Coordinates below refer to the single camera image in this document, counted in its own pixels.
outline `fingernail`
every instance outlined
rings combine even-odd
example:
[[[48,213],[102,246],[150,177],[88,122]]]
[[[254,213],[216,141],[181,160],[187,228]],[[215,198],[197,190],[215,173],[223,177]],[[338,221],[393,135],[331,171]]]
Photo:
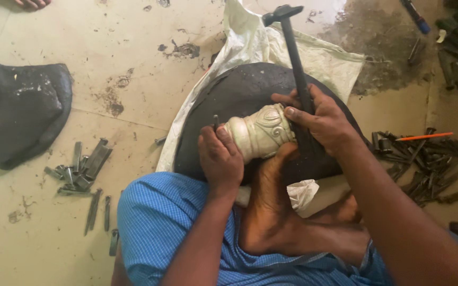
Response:
[[[285,113],[286,113],[287,115],[292,116],[292,115],[294,114],[294,108],[289,107],[288,110],[285,111]]]

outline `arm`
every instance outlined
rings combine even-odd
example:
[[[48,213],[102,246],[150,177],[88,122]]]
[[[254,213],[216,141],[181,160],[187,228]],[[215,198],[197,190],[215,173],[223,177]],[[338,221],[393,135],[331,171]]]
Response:
[[[458,285],[458,243],[391,180],[335,101],[313,84],[309,88],[315,115],[293,107],[286,108],[285,115],[309,128],[339,162],[395,282]],[[291,103],[295,96],[273,95],[274,100]]]
[[[210,185],[206,204],[181,244],[162,285],[215,285],[227,219],[243,179],[243,157],[224,128],[199,136],[200,163]]]

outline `spiral motif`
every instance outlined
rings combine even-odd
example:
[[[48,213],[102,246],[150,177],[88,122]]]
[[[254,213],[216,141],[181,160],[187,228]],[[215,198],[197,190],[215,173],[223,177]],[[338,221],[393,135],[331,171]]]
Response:
[[[284,132],[285,130],[282,128],[282,126],[277,126],[271,130],[271,135],[273,137],[280,137],[280,135]]]

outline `hammer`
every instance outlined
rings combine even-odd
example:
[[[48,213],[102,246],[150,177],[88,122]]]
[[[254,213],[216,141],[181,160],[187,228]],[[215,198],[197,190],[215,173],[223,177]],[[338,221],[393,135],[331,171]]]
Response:
[[[282,31],[284,33],[285,44],[288,47],[289,58],[291,65],[293,66],[293,75],[296,81],[296,89],[298,90],[298,96],[303,110],[309,114],[315,114],[314,101],[310,96],[309,89],[307,88],[307,80],[305,73],[303,72],[303,66],[301,65],[300,54],[296,47],[296,40],[293,34],[293,27],[291,26],[290,17],[294,16],[303,11],[303,6],[291,7],[289,5],[283,5],[277,7],[273,13],[263,15],[263,23],[265,27],[268,27],[273,22],[280,22],[282,25]],[[297,124],[290,122],[291,129],[295,132],[296,140],[298,141],[298,147],[300,154],[305,156],[307,154],[313,154],[314,149],[324,151],[324,147],[319,143],[310,132],[305,132]]]
[[[300,97],[301,105],[305,112],[315,114],[314,105],[309,90],[307,89],[307,80],[303,73],[303,66],[301,65],[300,54],[296,47],[296,40],[291,27],[290,17],[303,11],[303,6],[291,7],[283,5],[278,7],[273,13],[263,15],[264,26],[267,27],[273,22],[280,22],[282,24],[282,31],[284,33],[285,44],[288,47],[291,65],[293,66],[294,79],[296,81],[296,89]]]

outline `hammer head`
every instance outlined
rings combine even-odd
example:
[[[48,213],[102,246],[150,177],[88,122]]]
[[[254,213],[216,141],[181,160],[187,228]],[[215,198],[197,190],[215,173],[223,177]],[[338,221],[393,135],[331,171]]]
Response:
[[[282,5],[277,7],[273,13],[263,15],[264,26],[268,27],[273,22],[280,22],[284,18],[289,18],[303,11],[303,6],[291,7],[289,5]]]

